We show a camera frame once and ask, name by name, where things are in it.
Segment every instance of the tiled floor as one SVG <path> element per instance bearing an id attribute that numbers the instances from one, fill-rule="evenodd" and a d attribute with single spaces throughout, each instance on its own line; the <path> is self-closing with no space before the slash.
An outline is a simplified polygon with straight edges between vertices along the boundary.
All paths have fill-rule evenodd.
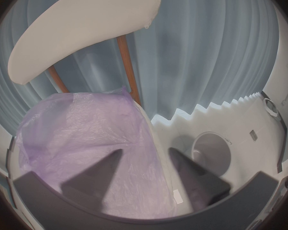
<path id="1" fill-rule="evenodd" d="M 156 115 L 151 122 L 165 154 L 169 147 L 185 152 L 192 147 L 195 138 L 206 131 L 216 132 L 227 139 L 231 163 L 222 178 L 231 183 L 231 192 L 244 185 L 258 171 L 264 171 L 276 179 L 288 175 L 288 168 L 283 168 L 280 174 L 276 170 L 284 129 L 266 112 L 259 93 L 233 100 L 231 104 L 224 102 L 220 106 L 211 103 L 207 109 L 197 105 L 191 115 L 177 109 L 172 120 Z M 258 137 L 255 142 L 249 134 L 252 130 Z M 192 212 L 173 166 L 170 166 L 170 173 L 173 190 L 178 189 L 184 201 L 177 205 L 178 215 Z"/>

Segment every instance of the wooden chair leg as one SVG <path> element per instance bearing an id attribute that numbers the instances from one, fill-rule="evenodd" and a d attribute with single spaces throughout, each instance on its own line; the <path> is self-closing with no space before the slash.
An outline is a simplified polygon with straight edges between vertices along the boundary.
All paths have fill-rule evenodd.
<path id="1" fill-rule="evenodd" d="M 55 83 L 58 85 L 62 93 L 69 93 L 68 89 L 66 88 L 65 84 L 63 83 L 62 79 L 58 75 L 56 69 L 54 68 L 54 65 L 48 68 L 48 71 L 52 78 L 54 79 Z"/>
<path id="2" fill-rule="evenodd" d="M 135 81 L 135 77 L 134 77 L 131 58 L 130 58 L 127 40 L 126 40 L 126 35 L 118 36 L 116 39 L 117 39 L 117 43 L 119 45 L 119 51 L 121 52 L 123 64 L 124 64 L 127 78 L 129 81 L 129 85 L 131 88 L 130 94 L 131 94 L 132 98 L 139 105 L 141 105 L 140 95 L 138 92 L 137 82 Z"/>

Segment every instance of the translucent plastic bag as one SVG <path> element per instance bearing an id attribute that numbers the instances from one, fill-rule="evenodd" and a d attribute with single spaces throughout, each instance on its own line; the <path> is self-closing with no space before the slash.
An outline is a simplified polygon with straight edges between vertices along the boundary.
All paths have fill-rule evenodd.
<path id="1" fill-rule="evenodd" d="M 60 193 L 63 182 L 121 148 L 102 211 L 138 219 L 176 211 L 149 126 L 124 87 L 111 94 L 50 96 L 26 114 L 16 143 L 22 173 L 36 172 Z"/>

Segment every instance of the curtain fold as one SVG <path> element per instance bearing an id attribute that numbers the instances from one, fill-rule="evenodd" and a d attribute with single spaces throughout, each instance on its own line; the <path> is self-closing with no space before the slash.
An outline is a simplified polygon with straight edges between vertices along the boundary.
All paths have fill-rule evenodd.
<path id="1" fill-rule="evenodd" d="M 7 72 L 20 36 L 56 1 L 18 0 L 0 25 L 0 123 L 12 135 L 30 108 L 60 91 L 47 71 L 23 86 Z M 151 26 L 127 35 L 143 108 L 150 118 L 169 120 L 177 108 L 190 114 L 196 104 L 261 91 L 278 41 L 270 0 L 162 0 Z M 129 88 L 116 39 L 81 49 L 55 68 L 70 92 Z"/>

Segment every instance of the white paper tag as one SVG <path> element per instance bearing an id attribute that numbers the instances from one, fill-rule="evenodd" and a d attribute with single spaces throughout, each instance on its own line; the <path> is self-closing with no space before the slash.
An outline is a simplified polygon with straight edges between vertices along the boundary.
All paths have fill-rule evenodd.
<path id="1" fill-rule="evenodd" d="M 174 190 L 173 193 L 174 193 L 174 198 L 175 198 L 176 203 L 177 204 L 183 203 L 183 200 L 182 200 L 182 198 L 180 196 L 179 191 L 178 190 Z"/>

